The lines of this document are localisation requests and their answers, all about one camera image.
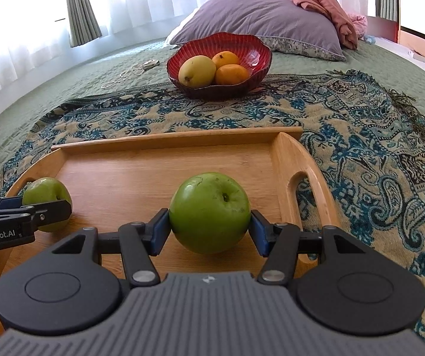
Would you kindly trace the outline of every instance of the screw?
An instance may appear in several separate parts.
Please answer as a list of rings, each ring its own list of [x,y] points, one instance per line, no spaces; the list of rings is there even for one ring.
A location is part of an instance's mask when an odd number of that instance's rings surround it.
[[[275,234],[280,234],[281,232],[282,232],[282,230],[283,230],[283,228],[285,227],[285,226],[287,226],[288,224],[286,223],[286,222],[279,222],[279,223],[274,223],[273,224],[273,232],[275,233]]]
[[[131,222],[130,225],[133,227],[145,227],[145,222]]]
[[[285,278],[285,274],[281,271],[270,270],[262,273],[262,279],[268,282],[279,282]]]
[[[156,278],[156,274],[152,271],[136,271],[133,273],[132,279],[135,282],[140,282],[142,284],[151,282]]]
[[[214,282],[216,278],[214,276],[207,276],[202,279],[206,284],[210,284],[211,282]]]

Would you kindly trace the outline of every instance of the tray handle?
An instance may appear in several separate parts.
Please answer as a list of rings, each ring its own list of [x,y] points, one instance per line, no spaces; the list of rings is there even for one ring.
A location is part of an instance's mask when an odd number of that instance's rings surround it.
[[[277,173],[277,194],[282,222],[293,223],[303,229],[296,188],[305,177],[308,177],[321,226],[341,227],[336,204],[325,177],[298,140],[283,132],[278,134],[272,144],[272,161]],[[298,258],[295,276],[301,276],[317,264],[316,260],[309,260],[304,254],[300,254]]]
[[[33,182],[36,179],[55,177],[64,165],[66,157],[66,153],[62,149],[50,152],[42,157],[17,179],[5,196],[16,196],[27,183]],[[0,277],[12,251],[13,248],[0,250]]]

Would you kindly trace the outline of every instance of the pillowcase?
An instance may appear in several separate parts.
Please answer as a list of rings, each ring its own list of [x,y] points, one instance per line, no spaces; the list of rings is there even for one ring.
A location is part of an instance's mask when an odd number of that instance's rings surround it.
[[[272,51],[346,61],[333,23],[292,0],[207,0],[166,44],[183,45],[217,32],[253,34]]]

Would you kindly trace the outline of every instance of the grey ribbed surface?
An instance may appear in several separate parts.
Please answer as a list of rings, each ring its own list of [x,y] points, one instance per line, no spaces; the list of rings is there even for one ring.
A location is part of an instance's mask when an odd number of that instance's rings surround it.
[[[88,331],[38,338],[10,330],[0,339],[0,356],[37,355],[423,356],[425,344],[411,331],[363,339],[332,332],[305,316],[286,289],[260,285],[248,272],[195,273],[133,290]]]

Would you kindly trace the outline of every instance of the blanket fringe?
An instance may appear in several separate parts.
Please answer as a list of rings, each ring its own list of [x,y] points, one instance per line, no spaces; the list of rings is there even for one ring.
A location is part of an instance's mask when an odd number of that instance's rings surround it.
[[[356,70],[348,70],[347,72],[343,71],[328,71],[331,74],[336,75],[345,75],[345,76],[356,76],[359,75],[361,78],[365,78],[371,84],[378,86],[380,89],[384,90],[390,97],[392,105],[399,111],[401,114],[405,115],[409,120],[412,129],[421,137],[422,142],[425,143],[425,116],[423,116],[418,109],[411,102],[415,102],[415,98],[406,95],[404,92],[397,92],[394,89],[387,89],[380,85],[372,76]]]

